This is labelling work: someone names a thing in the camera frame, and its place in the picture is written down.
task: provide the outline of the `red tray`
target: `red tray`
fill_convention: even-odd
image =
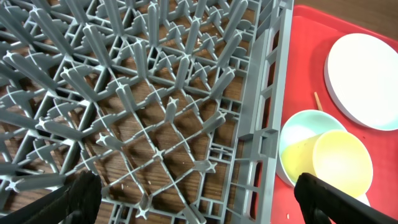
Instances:
[[[313,93],[317,92],[323,110],[362,140],[371,155],[374,175],[366,195],[372,208],[398,219],[398,131],[377,131],[352,122],[333,104],[325,86],[323,66],[326,56],[340,37],[352,33],[373,35],[398,50],[396,40],[311,7],[294,7],[282,124],[299,111],[316,109]],[[293,189],[277,176],[271,223],[303,222]]]

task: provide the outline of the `yellow cup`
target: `yellow cup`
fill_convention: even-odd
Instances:
[[[368,150],[346,131],[328,131],[300,141],[288,146],[281,157],[293,182],[308,172],[355,198],[365,194],[372,184]]]

